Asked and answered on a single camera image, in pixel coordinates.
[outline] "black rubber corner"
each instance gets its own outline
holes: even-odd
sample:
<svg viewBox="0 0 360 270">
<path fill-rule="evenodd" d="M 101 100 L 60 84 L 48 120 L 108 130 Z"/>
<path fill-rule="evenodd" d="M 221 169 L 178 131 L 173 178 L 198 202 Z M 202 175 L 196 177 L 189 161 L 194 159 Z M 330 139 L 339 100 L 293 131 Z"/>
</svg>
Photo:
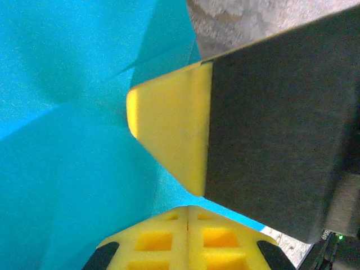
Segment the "black rubber corner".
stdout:
<svg viewBox="0 0 360 270">
<path fill-rule="evenodd" d="M 271 270 L 296 270 L 280 247 L 267 241 L 258 241 L 257 244 Z"/>
<path fill-rule="evenodd" d="M 106 270 L 118 247 L 119 243 L 117 242 L 111 242 L 99 247 L 91 255 L 82 270 Z"/>
</svg>

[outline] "yellow foam piece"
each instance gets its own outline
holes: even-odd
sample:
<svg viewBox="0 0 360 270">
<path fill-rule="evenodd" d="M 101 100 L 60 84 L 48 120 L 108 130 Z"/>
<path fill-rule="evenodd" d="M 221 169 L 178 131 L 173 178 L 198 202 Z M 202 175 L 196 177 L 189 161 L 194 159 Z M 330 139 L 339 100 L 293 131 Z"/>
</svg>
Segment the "yellow foam piece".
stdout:
<svg viewBox="0 0 360 270">
<path fill-rule="evenodd" d="M 127 95 L 131 133 L 190 193 L 203 196 L 212 63 L 195 63 Z"/>
<path fill-rule="evenodd" d="M 231 219 L 192 206 L 188 211 L 188 269 L 271 270 L 257 246 L 276 241 Z"/>
<path fill-rule="evenodd" d="M 271 270 L 257 247 L 269 236 L 197 206 L 172 209 L 105 239 L 107 270 Z"/>
<path fill-rule="evenodd" d="M 175 208 L 121 231 L 100 245 L 120 244 L 107 270 L 187 269 L 187 208 Z"/>
</svg>

